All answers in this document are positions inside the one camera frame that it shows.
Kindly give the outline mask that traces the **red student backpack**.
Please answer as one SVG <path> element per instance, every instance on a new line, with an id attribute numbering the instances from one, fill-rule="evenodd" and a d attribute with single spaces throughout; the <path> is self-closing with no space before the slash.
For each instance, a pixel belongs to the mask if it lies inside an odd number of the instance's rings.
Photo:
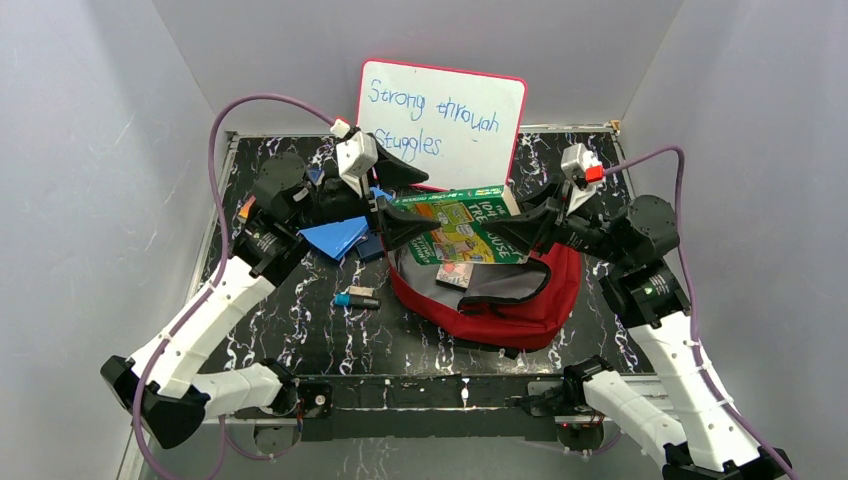
<path id="1" fill-rule="evenodd" d="M 473 264 L 466 288 L 437 281 L 438 265 L 420 265 L 410 249 L 387 253 L 400 302 L 461 340 L 539 350 L 558 335 L 575 306 L 582 278 L 578 252 L 555 246 L 523 264 Z"/>

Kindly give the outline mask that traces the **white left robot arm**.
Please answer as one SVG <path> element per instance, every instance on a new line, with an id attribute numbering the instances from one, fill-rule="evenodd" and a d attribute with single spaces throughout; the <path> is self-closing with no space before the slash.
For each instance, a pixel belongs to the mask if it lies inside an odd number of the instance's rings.
<path id="1" fill-rule="evenodd" d="M 425 182 L 424 171 L 371 137 L 338 143 L 335 157 L 337 171 L 319 179 L 294 153 L 266 160 L 242 211 L 241 230 L 223 235 L 220 263 L 206 285 L 146 345 L 104 362 L 102 378 L 142 437 L 170 449 L 213 417 L 248 408 L 289 416 L 299 409 L 298 378 L 275 360 L 214 374 L 202 366 L 300 264 L 310 250 L 306 229 L 364 218 L 385 245 L 399 247 L 435 228 L 434 221 L 386 198 L 388 190 Z"/>

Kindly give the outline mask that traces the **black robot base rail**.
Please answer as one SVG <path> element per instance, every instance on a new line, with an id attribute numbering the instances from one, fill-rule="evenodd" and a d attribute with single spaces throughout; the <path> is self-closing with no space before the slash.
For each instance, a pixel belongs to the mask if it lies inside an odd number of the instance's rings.
<path id="1" fill-rule="evenodd" d="M 236 417 L 262 440 L 282 426 L 303 427 L 307 442 L 506 437 L 581 451 L 606 439 L 600 414 L 571 403 L 557 374 L 313 376 L 298 400 L 285 416 L 250 408 Z"/>

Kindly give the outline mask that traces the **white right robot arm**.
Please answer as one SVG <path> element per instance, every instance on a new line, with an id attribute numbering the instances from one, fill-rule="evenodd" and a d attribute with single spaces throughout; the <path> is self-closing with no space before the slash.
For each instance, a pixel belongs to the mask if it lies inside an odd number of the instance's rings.
<path id="1" fill-rule="evenodd" d="M 679 245 L 672 205 L 641 195 L 610 219 L 588 206 L 589 193 L 555 186 L 524 212 L 483 226 L 525 253 L 555 245 L 609 263 L 603 297 L 649 359 L 670 402 L 662 410 L 599 357 L 569 366 L 565 405 L 614 421 L 666 479 L 777 479 L 791 466 L 785 453 L 751 431 L 734 407 L 695 333 L 695 305 L 665 255 Z"/>

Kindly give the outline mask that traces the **green treehouse book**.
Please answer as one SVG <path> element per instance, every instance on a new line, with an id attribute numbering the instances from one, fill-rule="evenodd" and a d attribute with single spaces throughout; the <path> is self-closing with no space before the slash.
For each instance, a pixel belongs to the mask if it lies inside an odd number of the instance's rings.
<path id="1" fill-rule="evenodd" d="M 482 228 L 485 221 L 519 213 L 518 203 L 507 185 L 398 197 L 392 204 L 440 222 L 439 228 L 406 244 L 420 265 L 516 265 L 527 260 L 526 254 Z"/>

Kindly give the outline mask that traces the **pink floral book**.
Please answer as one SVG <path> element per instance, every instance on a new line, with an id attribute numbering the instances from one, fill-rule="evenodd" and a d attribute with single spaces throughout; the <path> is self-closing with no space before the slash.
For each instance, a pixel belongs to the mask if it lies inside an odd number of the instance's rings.
<path id="1" fill-rule="evenodd" d="M 471 282 L 473 264 L 445 263 L 436 272 L 436 283 L 445 287 L 466 290 Z"/>

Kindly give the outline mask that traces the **Jane Eyre paperback book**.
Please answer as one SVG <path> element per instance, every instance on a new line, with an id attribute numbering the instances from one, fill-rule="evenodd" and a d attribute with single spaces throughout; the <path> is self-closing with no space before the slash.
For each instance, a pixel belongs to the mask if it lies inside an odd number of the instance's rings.
<path id="1" fill-rule="evenodd" d="M 246 224 L 253 216 L 253 210 L 256 198 L 250 196 L 247 198 L 237 212 L 237 219 L 240 223 Z"/>

